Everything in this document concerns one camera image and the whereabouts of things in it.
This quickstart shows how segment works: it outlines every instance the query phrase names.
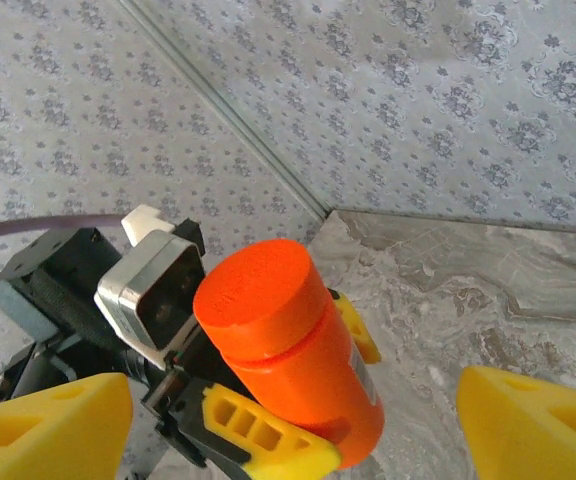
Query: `wall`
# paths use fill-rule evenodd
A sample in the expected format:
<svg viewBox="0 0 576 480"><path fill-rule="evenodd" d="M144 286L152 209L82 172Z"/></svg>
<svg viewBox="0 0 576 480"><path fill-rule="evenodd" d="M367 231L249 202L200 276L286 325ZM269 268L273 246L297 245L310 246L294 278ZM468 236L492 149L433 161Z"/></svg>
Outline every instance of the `wall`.
<svg viewBox="0 0 576 480"><path fill-rule="evenodd" d="M576 1L146 1L332 206L576 226Z"/></svg>
<svg viewBox="0 0 576 480"><path fill-rule="evenodd" d="M112 4L0 1L0 220L139 203L200 220L208 266L319 222ZM1 238L0 268L36 235ZM28 340L0 315L0 369Z"/></svg>

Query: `orange cylinder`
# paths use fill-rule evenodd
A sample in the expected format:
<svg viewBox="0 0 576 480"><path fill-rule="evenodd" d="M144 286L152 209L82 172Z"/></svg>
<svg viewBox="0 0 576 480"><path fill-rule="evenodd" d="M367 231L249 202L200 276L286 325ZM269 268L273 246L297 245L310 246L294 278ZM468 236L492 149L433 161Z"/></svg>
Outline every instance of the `orange cylinder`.
<svg viewBox="0 0 576 480"><path fill-rule="evenodd" d="M341 468L374 449L381 400L302 245L269 240L226 258L199 286L194 312L257 401L334 443Z"/></svg>

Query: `marble floor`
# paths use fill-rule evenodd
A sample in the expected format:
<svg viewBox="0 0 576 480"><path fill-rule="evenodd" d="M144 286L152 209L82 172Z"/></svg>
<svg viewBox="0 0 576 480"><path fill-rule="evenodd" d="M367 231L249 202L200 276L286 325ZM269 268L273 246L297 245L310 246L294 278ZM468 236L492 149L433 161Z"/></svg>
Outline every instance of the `marble floor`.
<svg viewBox="0 0 576 480"><path fill-rule="evenodd" d="M475 479L455 411L467 365L576 388L576 234L335 212L310 248L383 355L384 435L332 478ZM171 451L150 478L225 477Z"/></svg>

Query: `purple cable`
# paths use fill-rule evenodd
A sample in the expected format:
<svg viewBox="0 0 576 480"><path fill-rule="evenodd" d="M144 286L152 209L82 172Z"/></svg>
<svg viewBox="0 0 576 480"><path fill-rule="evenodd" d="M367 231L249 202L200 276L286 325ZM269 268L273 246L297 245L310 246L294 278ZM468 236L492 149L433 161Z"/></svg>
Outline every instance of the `purple cable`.
<svg viewBox="0 0 576 480"><path fill-rule="evenodd" d="M0 237L51 228L119 227L124 216L121 214L57 215L5 220L0 222Z"/></svg>

